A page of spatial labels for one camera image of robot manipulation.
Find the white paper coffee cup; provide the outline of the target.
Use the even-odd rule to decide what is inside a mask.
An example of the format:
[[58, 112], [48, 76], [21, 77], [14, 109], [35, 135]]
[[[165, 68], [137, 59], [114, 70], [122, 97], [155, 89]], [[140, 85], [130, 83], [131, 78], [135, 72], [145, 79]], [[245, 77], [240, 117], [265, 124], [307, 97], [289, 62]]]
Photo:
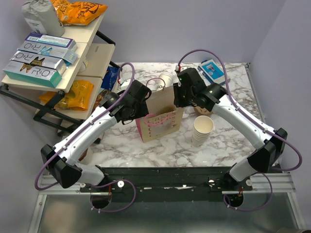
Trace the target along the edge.
[[173, 75], [168, 72], [162, 72], [156, 82], [156, 90], [162, 90], [173, 84]]

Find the brown pink paper bag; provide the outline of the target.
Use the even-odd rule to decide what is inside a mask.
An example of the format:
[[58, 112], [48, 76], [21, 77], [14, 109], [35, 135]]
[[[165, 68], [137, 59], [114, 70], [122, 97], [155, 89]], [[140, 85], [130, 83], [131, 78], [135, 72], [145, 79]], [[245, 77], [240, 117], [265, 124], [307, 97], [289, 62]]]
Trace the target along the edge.
[[144, 143], [180, 129], [184, 109], [174, 105], [173, 85], [158, 91], [155, 87], [146, 105], [149, 113], [136, 119], [136, 126]]

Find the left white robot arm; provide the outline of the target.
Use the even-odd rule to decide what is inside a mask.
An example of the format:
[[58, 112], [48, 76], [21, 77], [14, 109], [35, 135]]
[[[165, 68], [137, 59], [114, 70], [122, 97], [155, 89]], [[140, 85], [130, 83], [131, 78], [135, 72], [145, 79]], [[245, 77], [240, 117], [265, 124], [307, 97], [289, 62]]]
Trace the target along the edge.
[[120, 93], [106, 94], [99, 106], [76, 130], [54, 146], [41, 149], [44, 168], [63, 188], [77, 182], [88, 183], [98, 192], [107, 188], [108, 180], [97, 166], [79, 163], [79, 158], [106, 130], [119, 122], [131, 121], [148, 114], [146, 100], [151, 90], [134, 80]]

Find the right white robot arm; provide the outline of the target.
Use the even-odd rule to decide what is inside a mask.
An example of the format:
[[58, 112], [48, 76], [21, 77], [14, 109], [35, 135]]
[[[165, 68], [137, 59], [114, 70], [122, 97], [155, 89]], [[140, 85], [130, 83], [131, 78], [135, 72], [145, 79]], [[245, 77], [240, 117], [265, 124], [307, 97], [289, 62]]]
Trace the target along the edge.
[[206, 85], [195, 68], [179, 71], [177, 77], [178, 82], [173, 85], [177, 107], [195, 105], [207, 109], [230, 123], [255, 148], [224, 175], [224, 186], [235, 190], [245, 178], [268, 172], [284, 151], [282, 140], [287, 138], [287, 132], [283, 128], [274, 130], [250, 113], [243, 116], [243, 108], [233, 105], [227, 90], [217, 83]]

